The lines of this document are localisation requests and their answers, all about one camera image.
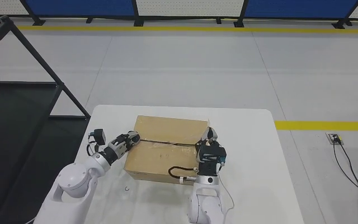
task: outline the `yellow floor line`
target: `yellow floor line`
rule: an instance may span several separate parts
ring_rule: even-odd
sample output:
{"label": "yellow floor line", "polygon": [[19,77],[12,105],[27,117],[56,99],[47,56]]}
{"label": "yellow floor line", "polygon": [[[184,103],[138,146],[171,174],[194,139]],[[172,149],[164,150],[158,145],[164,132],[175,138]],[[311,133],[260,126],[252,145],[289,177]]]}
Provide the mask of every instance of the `yellow floor line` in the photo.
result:
{"label": "yellow floor line", "polygon": [[358,34],[358,29],[294,29],[254,27],[190,27],[190,26],[18,26],[20,30],[48,31],[206,31],[206,32],[290,32],[317,34]]}
{"label": "yellow floor line", "polygon": [[355,130],[358,122],[275,121],[277,130]]}

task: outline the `white partition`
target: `white partition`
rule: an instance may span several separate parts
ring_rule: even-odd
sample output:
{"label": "white partition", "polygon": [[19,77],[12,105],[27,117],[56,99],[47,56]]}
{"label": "white partition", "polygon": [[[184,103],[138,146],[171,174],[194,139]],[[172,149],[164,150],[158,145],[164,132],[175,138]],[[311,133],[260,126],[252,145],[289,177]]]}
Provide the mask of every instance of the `white partition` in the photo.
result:
{"label": "white partition", "polygon": [[140,16],[238,17],[244,0],[137,0]]}
{"label": "white partition", "polygon": [[0,0],[0,15],[28,15],[19,0]]}
{"label": "white partition", "polygon": [[358,18],[358,8],[354,10],[354,12],[351,14],[349,18]]}

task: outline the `blue wall panel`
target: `blue wall panel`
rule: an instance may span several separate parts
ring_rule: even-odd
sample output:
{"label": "blue wall panel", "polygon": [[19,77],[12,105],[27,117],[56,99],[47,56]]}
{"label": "blue wall panel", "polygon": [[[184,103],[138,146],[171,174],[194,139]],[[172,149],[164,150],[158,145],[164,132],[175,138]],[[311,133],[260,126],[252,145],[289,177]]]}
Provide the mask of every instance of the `blue wall panel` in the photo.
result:
{"label": "blue wall panel", "polygon": [[131,0],[27,0],[36,15],[133,16]]}
{"label": "blue wall panel", "polygon": [[249,0],[246,17],[343,18],[356,0]]}

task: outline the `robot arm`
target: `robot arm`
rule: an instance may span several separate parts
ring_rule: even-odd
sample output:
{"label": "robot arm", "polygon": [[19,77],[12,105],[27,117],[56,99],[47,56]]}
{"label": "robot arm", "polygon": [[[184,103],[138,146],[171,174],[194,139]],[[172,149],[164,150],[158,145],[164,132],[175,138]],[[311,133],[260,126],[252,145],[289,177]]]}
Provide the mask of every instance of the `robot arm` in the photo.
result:
{"label": "robot arm", "polygon": [[[80,224],[84,223],[98,183],[98,178],[109,171],[112,163],[122,158],[138,144],[138,132],[130,131],[112,140],[101,152],[88,157],[83,164],[69,164],[64,167],[46,196],[34,224]],[[62,201],[66,192],[78,202]]]}
{"label": "robot arm", "polygon": [[[215,130],[208,127],[201,140],[195,144],[196,161],[199,163],[197,177],[178,177],[172,175],[173,167],[169,169],[169,174],[181,181],[194,181],[192,193],[188,198],[190,206],[187,216],[191,223],[223,224],[225,220],[218,174],[225,165],[227,154],[225,148],[216,140],[217,137]],[[174,168],[190,170],[184,167]],[[216,195],[204,194],[205,190],[214,191]]]}

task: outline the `white floor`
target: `white floor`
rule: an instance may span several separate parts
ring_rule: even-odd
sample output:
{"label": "white floor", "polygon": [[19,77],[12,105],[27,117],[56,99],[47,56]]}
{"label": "white floor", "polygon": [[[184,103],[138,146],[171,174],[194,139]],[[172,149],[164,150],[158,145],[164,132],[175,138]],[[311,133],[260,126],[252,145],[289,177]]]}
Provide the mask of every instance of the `white floor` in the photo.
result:
{"label": "white floor", "polygon": [[[85,25],[83,20],[59,21],[49,20],[46,25]],[[189,25],[212,26],[204,22]],[[272,27],[257,21],[246,25]],[[279,25],[331,28],[329,23],[317,22]],[[275,120],[358,120],[358,35],[150,31],[24,34],[90,113],[98,104],[115,104],[260,108],[269,109]],[[0,41],[0,81],[51,78],[9,34]],[[53,114],[81,112],[64,95]],[[357,133],[340,134],[354,167],[358,167]],[[357,189],[340,172],[324,132],[279,131],[279,136],[305,223],[358,223]],[[338,155],[345,161],[342,153]]]}

